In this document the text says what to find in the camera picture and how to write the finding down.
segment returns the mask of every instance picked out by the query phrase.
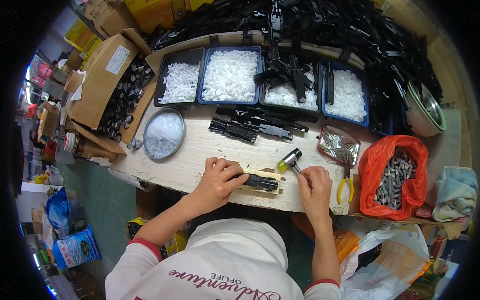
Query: green floor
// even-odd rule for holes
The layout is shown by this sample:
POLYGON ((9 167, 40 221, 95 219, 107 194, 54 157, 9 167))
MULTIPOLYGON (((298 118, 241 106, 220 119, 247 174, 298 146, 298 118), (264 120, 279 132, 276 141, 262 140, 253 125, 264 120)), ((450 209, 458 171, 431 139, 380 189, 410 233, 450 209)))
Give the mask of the green floor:
MULTIPOLYGON (((95 235, 102 260, 82 266, 105 290, 105 277, 120 259, 127 238, 125 222, 136 217, 135 188, 115 177, 107 168, 77 160, 74 165, 58 165, 65 188, 77 191, 84 204, 86 223, 95 235)), ((295 230, 289 252, 288 273, 301 289, 311 283, 313 249, 295 230)))

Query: wooden workbench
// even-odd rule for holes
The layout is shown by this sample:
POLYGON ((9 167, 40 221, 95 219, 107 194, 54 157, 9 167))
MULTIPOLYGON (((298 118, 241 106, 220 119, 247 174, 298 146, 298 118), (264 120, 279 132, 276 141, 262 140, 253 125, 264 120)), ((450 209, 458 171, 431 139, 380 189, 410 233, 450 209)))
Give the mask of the wooden workbench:
MULTIPOLYGON (((342 192, 342 204, 336 201, 336 192, 340 181, 343 179, 344 168, 333 160, 321 155, 316 146, 317 136, 325 123, 323 115, 319 115, 316 123, 304 122, 310 130, 307 133, 294 131, 292 141, 287 141, 273 136, 259 134, 255 143, 242 142, 223 136, 219 133, 210 132, 208 126, 213 116, 227 120, 226 117, 215 114, 215 105, 191 107, 179 109, 185 122, 185 139, 180 149, 171 157, 163 160, 153 160, 145 154, 144 148, 129 150, 124 143, 122 148, 126 156, 119 157, 111 168, 113 170, 134 176, 140 181, 147 181, 163 187, 183 192, 192 192, 202 177, 205 168, 205 159, 212 156, 237 161, 243 168, 262 170, 276 169, 276 163, 294 148, 302 151, 303 156, 298 161, 300 168, 308 166, 322 166, 330 172, 333 180, 330 197, 330 207, 337 215, 348 213, 349 185, 344 184, 342 192)), ((148 119, 159 110, 150 102, 142 117, 135 137, 143 139, 143 132, 148 119)), ((360 155, 376 141, 376 137, 367 130, 355 124, 328 120, 328 124, 347 130, 360 142, 360 155)), ((351 175, 358 174, 358 165, 351 170, 351 175)), ((261 192, 249 192, 236 190, 230 196, 230 202, 254 205, 259 207, 280 209, 285 211, 303 212, 300 201, 300 191, 297 185, 297 177, 293 170, 285 171, 284 177, 279 184, 282 193, 272 195, 261 192)))

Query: mallet head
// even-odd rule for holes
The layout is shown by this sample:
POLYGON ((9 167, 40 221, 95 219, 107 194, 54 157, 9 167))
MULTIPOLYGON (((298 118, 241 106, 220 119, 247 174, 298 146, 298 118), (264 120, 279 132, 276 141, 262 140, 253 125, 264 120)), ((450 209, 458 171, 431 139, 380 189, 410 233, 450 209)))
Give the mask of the mallet head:
POLYGON ((280 160, 276 166, 281 172, 284 172, 286 169, 288 169, 288 167, 295 166, 300 157, 301 151, 298 148, 295 148, 292 152, 280 160))

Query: hand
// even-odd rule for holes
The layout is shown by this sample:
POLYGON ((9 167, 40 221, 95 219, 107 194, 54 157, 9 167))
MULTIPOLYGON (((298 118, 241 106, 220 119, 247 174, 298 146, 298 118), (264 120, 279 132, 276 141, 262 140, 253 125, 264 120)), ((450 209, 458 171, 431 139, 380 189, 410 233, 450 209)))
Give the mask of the hand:
POLYGON ((207 158, 202 179, 195 190, 184 196, 180 202, 184 204, 185 209, 190 211, 191 218, 224 206, 232 191, 247 181, 248 174, 229 180, 241 173, 243 173, 242 167, 233 165, 224 158, 207 158))
POLYGON ((311 166, 298 175, 301 202, 305 213, 314 230, 319 228, 332 228, 332 219, 328 209, 330 204, 330 191, 333 181, 330 174, 323 167, 311 166))

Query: person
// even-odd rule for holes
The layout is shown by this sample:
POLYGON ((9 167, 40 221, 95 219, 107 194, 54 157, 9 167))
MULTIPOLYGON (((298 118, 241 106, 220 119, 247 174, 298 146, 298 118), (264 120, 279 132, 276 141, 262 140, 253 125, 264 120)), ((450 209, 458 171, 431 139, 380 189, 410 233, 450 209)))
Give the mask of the person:
POLYGON ((35 125, 33 125, 30 128, 30 141, 32 141, 33 147, 38 149, 45 149, 45 145, 47 144, 47 141, 43 136, 38 134, 39 127, 40 127, 40 124, 35 122, 35 125))
POLYGON ((286 273, 287 249, 280 235, 252 219, 201 224, 185 250, 162 260, 158 248, 185 222, 225 205, 248 179, 248 174, 231 179, 242 173, 224 158, 208 158, 195 190, 148 221, 128 243, 106 278, 106 299, 340 299, 340 267, 328 214, 332 180, 323 167, 308 167, 298 175, 301 202, 316 236, 312 284, 303 292, 286 273))
POLYGON ((67 59, 62 59, 62 60, 54 60, 52 61, 52 66, 54 68, 63 68, 63 66, 65 65, 65 63, 67 62, 67 59))

